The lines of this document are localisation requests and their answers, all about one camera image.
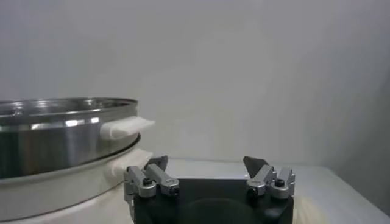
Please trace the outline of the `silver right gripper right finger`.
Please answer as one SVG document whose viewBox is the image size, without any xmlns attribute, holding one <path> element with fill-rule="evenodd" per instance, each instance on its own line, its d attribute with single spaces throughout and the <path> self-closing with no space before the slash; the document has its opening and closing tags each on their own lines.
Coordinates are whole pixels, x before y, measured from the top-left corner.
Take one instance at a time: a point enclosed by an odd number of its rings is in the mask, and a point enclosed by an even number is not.
<svg viewBox="0 0 390 224">
<path fill-rule="evenodd" d="M 285 200 L 295 194 L 295 173 L 288 167 L 276 171 L 264 159 L 250 156 L 243 158 L 249 179 L 246 181 L 247 196 L 257 199 L 266 194 L 278 200 Z"/>
</svg>

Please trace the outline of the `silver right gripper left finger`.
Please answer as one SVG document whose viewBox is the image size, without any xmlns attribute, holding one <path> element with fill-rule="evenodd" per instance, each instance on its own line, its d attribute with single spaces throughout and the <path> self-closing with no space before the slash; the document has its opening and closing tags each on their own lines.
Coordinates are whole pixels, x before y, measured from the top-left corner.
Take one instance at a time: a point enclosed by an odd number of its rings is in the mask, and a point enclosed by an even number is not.
<svg viewBox="0 0 390 224">
<path fill-rule="evenodd" d="M 177 199 L 180 196 L 180 183 L 166 173 L 168 156 L 150 159 L 146 165 L 129 166 L 124 172 L 124 199 L 130 210 L 135 209 L 134 199 L 139 196 L 151 199 L 159 193 L 167 203 L 165 207 L 177 209 Z"/>
</svg>

